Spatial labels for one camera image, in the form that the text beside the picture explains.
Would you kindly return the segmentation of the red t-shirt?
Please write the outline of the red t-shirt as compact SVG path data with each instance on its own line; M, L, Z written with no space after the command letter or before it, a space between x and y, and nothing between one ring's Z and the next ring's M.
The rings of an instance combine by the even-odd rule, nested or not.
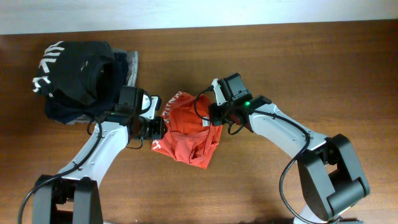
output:
M167 132L163 139L152 142L151 149L177 162L206 169L223 130L209 122L210 104L205 95L196 100L189 93L177 92L161 113Z

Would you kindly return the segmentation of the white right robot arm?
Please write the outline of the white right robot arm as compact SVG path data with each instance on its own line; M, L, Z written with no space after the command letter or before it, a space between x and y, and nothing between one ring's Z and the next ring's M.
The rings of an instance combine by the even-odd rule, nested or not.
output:
M294 215L294 223L350 223L342 214L370 194L370 186L351 141L342 134L329 137L283 113L263 95L252 96L241 75L214 79L210 121L215 126L237 124L262 136L290 156L279 179L279 194ZM301 212L289 205L285 177L296 164L305 200Z

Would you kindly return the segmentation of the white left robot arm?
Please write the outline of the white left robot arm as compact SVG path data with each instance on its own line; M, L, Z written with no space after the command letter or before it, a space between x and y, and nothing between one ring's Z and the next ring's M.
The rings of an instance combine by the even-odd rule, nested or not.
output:
M94 130L78 154L57 174L37 179L28 194L32 223L104 223L101 181L130 141L164 137L164 119L156 115L160 105L159 96L122 86L114 108L93 118Z

